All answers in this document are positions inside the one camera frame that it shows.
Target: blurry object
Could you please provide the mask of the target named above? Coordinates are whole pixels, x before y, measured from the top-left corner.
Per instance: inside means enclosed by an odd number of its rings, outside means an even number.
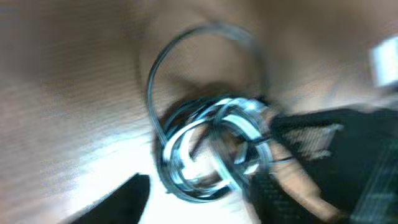
[[[387,109],[279,116],[271,125],[272,137],[293,154],[320,188],[322,199],[340,209],[349,223],[398,222],[397,130],[398,112]],[[332,139],[320,137],[325,133]],[[302,223],[313,219],[306,216]]]
[[[149,197],[147,175],[135,175],[72,224],[138,223]]]
[[[258,100],[235,96],[190,100],[182,103],[166,123],[160,125],[152,102],[155,74],[179,42],[199,34],[218,34],[236,40],[254,57],[260,77],[266,74],[264,54],[253,36],[240,27],[225,23],[205,24],[182,32],[164,47],[152,65],[147,83],[147,107],[159,138],[155,152],[157,170],[170,193],[194,203],[211,202],[231,189],[248,188],[248,175],[257,168],[268,170],[272,162],[271,151],[264,139],[269,130],[260,116],[267,107]],[[193,129],[203,124],[210,126],[212,156],[209,159],[213,161],[217,175],[217,180],[211,182],[203,179],[203,169],[194,162],[195,153],[188,148]],[[240,147],[235,155],[231,155],[231,147],[226,147],[226,140],[222,139],[225,132],[256,144]]]
[[[319,223],[321,220],[301,206],[272,175],[257,173],[251,180],[249,201],[261,223]]]
[[[398,36],[381,42],[371,51],[376,86],[398,85]]]

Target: wire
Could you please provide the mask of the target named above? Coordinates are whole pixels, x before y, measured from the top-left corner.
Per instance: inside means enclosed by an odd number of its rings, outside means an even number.
[[[289,156],[289,157],[286,157],[286,158],[283,158],[283,159],[273,160],[273,161],[271,161],[271,164],[272,165],[279,165],[279,164],[286,164],[286,163],[289,163],[289,162],[292,162],[292,161],[294,161],[294,157]]]
[[[218,34],[227,39],[236,40],[253,54],[259,67],[260,77],[265,77],[264,55],[260,45],[252,35],[244,29],[224,23],[212,23],[189,29],[171,40],[160,52],[149,73],[146,91],[146,103],[149,117],[156,131],[159,143],[155,151],[156,167],[161,181],[170,193],[177,197],[194,203],[210,202],[227,194],[231,189],[240,189],[248,184],[245,168],[235,164],[227,154],[228,148],[219,138],[221,126],[233,133],[239,133],[246,141],[254,141],[256,145],[257,165],[267,169],[275,163],[288,162],[289,160],[273,161],[272,154],[262,134],[267,130],[265,121],[259,112],[266,108],[258,100],[249,100],[230,95],[203,97],[183,103],[171,116],[168,117],[163,127],[156,115],[152,99],[152,89],[155,75],[166,56],[181,41],[200,34]],[[203,123],[211,123],[210,137],[213,143],[213,157],[216,169],[224,180],[215,185],[196,186],[184,178],[181,168],[189,166],[191,161],[188,142],[193,129]],[[252,158],[243,159],[244,164],[253,165]]]
[[[260,66],[260,71],[261,73],[265,73],[265,69],[263,67],[263,62],[264,62],[264,56],[262,55],[261,51],[259,50],[259,44],[254,41],[254,39],[251,37],[251,34],[245,31],[244,29],[230,25],[230,24],[224,24],[224,23],[213,23],[213,24],[205,24],[203,26],[198,26],[194,27],[190,30],[187,30],[183,32],[182,34],[178,35],[176,38],[174,38],[172,41],[169,42],[169,44],[166,45],[166,47],[163,48],[163,50],[160,52],[158,57],[156,58],[154,64],[152,65],[152,68],[150,69],[149,72],[149,77],[147,81],[147,95],[146,95],[146,103],[147,103],[147,108],[149,111],[149,117],[152,122],[152,125],[155,128],[155,131],[157,133],[157,136],[163,146],[166,145],[167,143],[167,138],[164,133],[164,130],[162,129],[159,120],[157,118],[154,105],[153,105],[153,97],[152,97],[152,89],[154,86],[154,79],[155,75],[166,58],[166,56],[171,52],[171,50],[182,40],[185,40],[189,37],[195,36],[195,35],[200,35],[200,34],[219,34],[222,36],[225,36],[228,39],[231,40],[237,40],[242,46],[247,47],[254,55],[255,60],[257,64]]]

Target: wooden surface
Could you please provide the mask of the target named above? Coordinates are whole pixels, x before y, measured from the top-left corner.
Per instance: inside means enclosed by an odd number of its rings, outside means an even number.
[[[397,32],[398,3],[0,1],[0,222],[68,220],[136,172],[152,181],[141,223],[253,222],[238,195],[204,205],[167,195],[153,166],[147,73],[173,36],[206,21],[264,43],[267,94],[295,113],[380,99],[368,53]],[[156,79],[159,114],[203,87],[258,94],[249,64],[221,38],[184,42]]]

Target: coiled cable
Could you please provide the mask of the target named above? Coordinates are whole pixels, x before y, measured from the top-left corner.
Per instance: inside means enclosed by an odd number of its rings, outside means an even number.
[[[260,77],[265,76],[264,55],[260,45],[246,30],[224,23],[212,23],[189,29],[171,40],[156,58],[147,81],[146,103],[150,120],[159,142],[156,145],[156,166],[163,184],[170,193],[195,203],[210,202],[227,194],[231,189],[247,187],[247,175],[256,169],[267,170],[272,154],[263,139],[268,132],[267,124],[259,115],[267,106],[254,99],[231,95],[199,98],[183,103],[165,122],[163,127],[155,113],[152,102],[154,78],[161,63],[170,51],[182,40],[199,34],[218,34],[236,40],[254,56]],[[193,130],[200,125],[210,126],[212,145],[211,160],[221,180],[217,183],[200,185],[198,179],[187,179],[183,169],[194,163],[188,150]],[[245,139],[257,141],[254,147],[246,147],[240,158],[230,155],[223,135],[225,132]]]

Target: white object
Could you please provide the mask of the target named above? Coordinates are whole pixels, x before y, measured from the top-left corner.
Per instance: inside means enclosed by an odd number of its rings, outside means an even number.
[[[398,83],[398,36],[387,39],[372,49],[371,60],[377,86]]]

